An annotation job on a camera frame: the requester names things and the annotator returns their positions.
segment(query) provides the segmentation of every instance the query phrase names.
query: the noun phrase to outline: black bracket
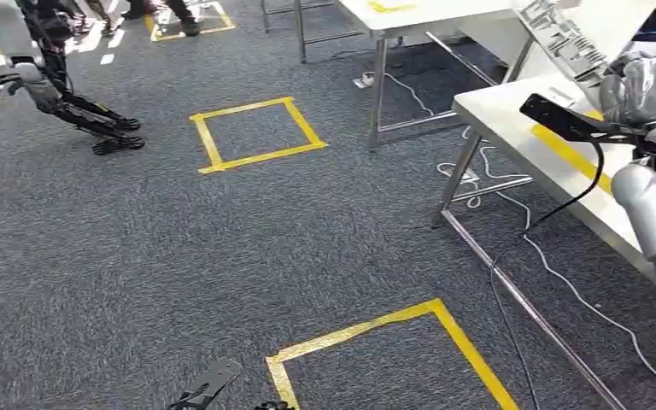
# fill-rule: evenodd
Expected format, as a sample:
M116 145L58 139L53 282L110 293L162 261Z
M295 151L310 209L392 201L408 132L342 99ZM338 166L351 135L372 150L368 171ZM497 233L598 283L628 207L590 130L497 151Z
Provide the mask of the black bracket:
M230 359L218 359L193 384L184 390L179 400L169 405L169 410L195 408L205 410L219 392L227 386L243 367Z
M636 144L645 130L596 120L559 106L555 102L532 94L519 112L542 124L567 141L587 143L590 139L603 144Z

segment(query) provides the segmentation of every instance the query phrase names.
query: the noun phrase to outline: black cable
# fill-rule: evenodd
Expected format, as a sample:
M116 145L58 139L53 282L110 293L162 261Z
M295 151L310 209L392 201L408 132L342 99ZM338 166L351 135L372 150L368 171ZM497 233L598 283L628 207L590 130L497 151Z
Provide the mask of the black cable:
M532 383L531 380L530 368L527 365L527 360L525 359L524 354L522 353L522 349L519 347L519 343L517 342L517 337L514 336L514 329L512 328L511 325L509 325L509 318L507 317L507 311L504 309L504 304L501 303L501 298L499 297L499 291L496 289L496 284L494 283L494 274L491 271L489 271L489 286L491 286L491 291L494 294L494 299L496 301L496 304L499 306L499 311L501 312L501 318L504 321L504 326L506 326L507 329L509 330L509 339L512 341L512 346L514 347L514 350L517 352L519 361L522 363L524 378L526 378L527 380L527 386L529 387L530 390L530 396L532 399L532 403L534 404L534 408L536 410L540 410L539 398L537 398L536 391L534 390L534 383Z
M494 294L494 298L496 301L496 304L499 306L499 310L501 312L501 318L504 321L504 324L506 325L507 329L509 330L509 337L512 341L512 345L514 349L517 352L517 356L519 357L519 360L522 363L522 368L524 370L524 376L527 379L527 384L529 385L530 393L531 393L531 398L532 401L534 402L534 406L537 410L539 410L539 400L536 397L536 392L534 390L534 385L531 381L531 376L530 376L530 371L529 367L527 366L526 360L524 358L524 355L522 354L522 349L519 347L519 344L517 343L516 337L514 336L514 330L512 326L509 324L509 319L507 317L507 312L504 309L504 305L501 303L501 298L499 297L499 292L496 289L495 285L495 275L494 275L494 270L496 269L496 266L499 264L499 261L501 260L501 257L504 256L504 254L510 249L513 248L518 240L523 239L525 236L527 236L530 231L536 229L539 225L547 221L549 218L552 216L556 215L558 212L567 209L570 207L570 205L579 202L582 198L586 197L595 187L597 187L597 184L600 183L600 178L602 178L602 173L605 168L605 153L602 151L602 147L600 146L600 143L598 143L592 136L589 136L588 138L589 143L592 144L592 147L597 153L597 170L594 173L594 178L592 179L592 183L589 184L587 189L582 191L577 196L574 196L572 199L569 201L559 205L557 208L549 211L548 213L544 214L542 217L540 217L538 220L532 222L526 229L522 230L522 233L517 237L514 241L511 241L510 243L507 243L501 252L494 258L492 261L491 266L489 267L489 286L492 289L492 293Z

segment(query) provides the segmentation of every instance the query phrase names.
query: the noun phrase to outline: yellow tape square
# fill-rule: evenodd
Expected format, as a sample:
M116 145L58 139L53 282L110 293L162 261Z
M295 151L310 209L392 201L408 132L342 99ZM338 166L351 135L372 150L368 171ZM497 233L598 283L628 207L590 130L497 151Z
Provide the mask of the yellow tape square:
M270 107L272 105L279 105L279 104L283 104L285 106L285 109L288 110L288 114L290 114L290 117L301 129L308 143L298 147L281 149L278 151L249 156L246 158L240 158L233 161L223 161L217 149L217 146L215 145L213 136L210 133L210 130L208 129L206 119L221 116L221 115L240 113L243 111L248 111L256 108ZM208 159L210 160L210 166L198 169L197 171L199 173L213 173L215 171L225 171L226 169L229 168L240 167L242 165L267 161L273 158L280 158L281 156L293 155L300 152L306 152L313 149L319 149L328 146L327 143L324 143L323 141L320 140L320 138L318 138L318 135L316 135L316 133L313 131L313 128L311 128L308 122L305 120L305 118L303 118L302 114L300 113L300 111L298 111L298 108L293 103L293 97L276 98L274 100L265 101L265 102L256 102L253 104L243 105L240 107L219 109L217 111L210 111L207 113L197 113L197 114L193 114L190 117L190 120L195 123L195 126L197 127L197 133L200 134L202 145L204 145L205 150L208 153Z
M500 408L504 410L518 410L519 407L517 407L514 399L509 393L507 393L507 390L501 384L494 372L491 371L489 365L486 364L482 356L474 348L472 342L466 337L466 334L461 330L451 316L451 313L448 312L442 300L438 298L407 307L395 313L389 313L374 320L350 326L341 331L334 331L328 335L317 337L313 340L290 346L289 348L281 349L278 351L278 354L266 357L265 360L267 367L270 370L272 380L278 390L280 399L287 401L289 407L295 407L296 410L300 410L296 394L293 391L293 386L290 384L287 371L285 371L285 361L295 359L304 354L312 353L341 342L346 342L352 337L356 337L361 333L365 333L379 326L403 320L415 319L421 315L429 313L435 314L436 318L439 319L439 322L441 322L451 340L454 341L456 347L459 348L459 351L464 355L466 361L469 362L474 369L474 372L476 372L482 380L484 386L489 390L489 393L494 397Z
M201 30L200 31L201 34L209 34L211 32L224 32L235 28L235 24L232 22L230 17L225 13L225 10L222 8L222 5L219 2L205 2L202 4L206 4L215 10L215 12L220 16L223 26ZM160 25L155 22L155 18L151 15L146 15L144 17L144 25L147 27L147 31L149 31L149 38L152 41L173 40L175 38L185 37L184 32L180 32L180 34L175 34L171 36L161 36Z

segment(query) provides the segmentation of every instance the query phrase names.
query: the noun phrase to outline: white surface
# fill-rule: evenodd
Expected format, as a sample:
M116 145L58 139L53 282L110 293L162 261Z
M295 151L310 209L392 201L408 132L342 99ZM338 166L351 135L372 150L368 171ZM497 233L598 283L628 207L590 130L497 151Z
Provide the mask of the white surface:
M494 13L509 10L513 5L513 0L375 0L385 8L410 6L379 13L369 0L337 1L355 20L374 32Z
M531 127L536 123L519 112L519 107L534 92L564 104L565 100L551 91L550 87L559 89L579 101L572 109L580 112L589 109L582 92L561 74L459 94L454 98L454 109L467 123L475 126L484 138L513 158L523 168L523 172L536 178L553 196L563 196L564 198L558 199L564 201L587 189L591 179L561 160L552 149L539 140L531 132ZM596 164L596 154L590 144L568 144L577 153ZM630 146L605 144L603 149L606 157L605 174L609 177L631 159ZM647 272L647 264L641 257L640 246L627 214L612 196L597 188L582 199L581 207L572 209L572 212L631 263Z
M563 15L574 21L609 61L614 61L655 7L656 0L583 0ZM559 73L559 69L534 44L519 77L528 79L548 73Z

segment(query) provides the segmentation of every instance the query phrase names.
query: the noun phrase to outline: shoe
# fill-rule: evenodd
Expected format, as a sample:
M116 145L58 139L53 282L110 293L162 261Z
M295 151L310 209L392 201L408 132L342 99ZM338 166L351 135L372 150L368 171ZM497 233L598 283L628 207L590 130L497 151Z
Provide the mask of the shoe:
M113 37L116 30L116 27L114 27L111 21L104 21L104 27L102 27L102 37Z
M145 11L137 11L135 9L130 9L129 11L126 11L121 14L121 16L125 20L136 20L139 19L145 15L153 15L154 13L157 12L157 8L152 6L147 8Z
M195 37L200 33L200 25L197 24L194 17L188 17L180 22L182 31L187 37Z

